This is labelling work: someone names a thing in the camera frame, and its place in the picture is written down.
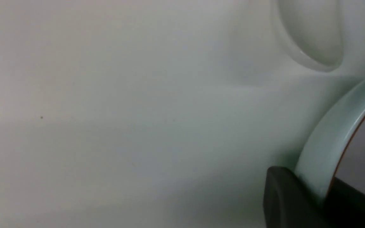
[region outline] white porcelain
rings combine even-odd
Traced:
[[[287,54],[316,71],[333,71],[343,58],[336,0],[272,0],[275,36]]]
[[[340,99],[318,123],[295,174],[320,204],[326,197],[349,142],[365,119],[365,80]]]

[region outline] black object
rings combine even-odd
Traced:
[[[365,227],[365,195],[337,178],[323,210],[337,227]]]
[[[303,184],[287,168],[272,166],[267,170],[263,207],[267,228],[331,227]]]
[[[287,168],[267,170],[263,199],[267,228],[365,227],[365,195],[335,178],[323,209]]]

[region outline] brown rim edge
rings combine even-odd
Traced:
[[[346,152],[347,148],[349,147],[349,145],[350,145],[351,141],[353,140],[354,136],[356,135],[356,132],[359,130],[359,128],[360,128],[361,124],[364,122],[364,120],[365,120],[365,115],[364,115],[364,117],[362,118],[362,120],[359,122],[359,125],[356,127],[355,131],[353,132],[352,136],[350,137],[349,141],[347,142],[346,147],[343,149],[342,155],[340,156],[340,159],[339,159],[339,161],[337,162],[335,172],[333,173],[333,176],[332,176],[332,178],[330,179],[329,188],[328,188],[328,190],[327,190],[327,192],[326,192],[325,198],[328,196],[328,194],[329,194],[329,192],[330,192],[330,189],[332,188],[333,180],[335,179],[335,175],[336,175],[337,169],[339,168],[339,164],[340,164],[340,162],[342,161],[343,156],[344,156],[344,154],[345,154],[345,152]]]

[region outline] celadon ceramic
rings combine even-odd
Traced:
[[[305,144],[295,174],[318,204],[326,197],[342,155],[364,119],[365,80],[325,114]]]

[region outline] curved ceramic edge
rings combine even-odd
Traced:
[[[297,45],[282,22],[278,4],[279,1],[280,0],[271,0],[271,20],[275,37],[277,37],[278,42],[285,49],[287,54],[295,62],[316,71],[330,72],[337,69],[343,61],[343,55],[336,63],[326,65],[310,57]]]
[[[299,157],[295,174],[320,205],[337,165],[365,118],[365,80],[343,96],[322,118]]]

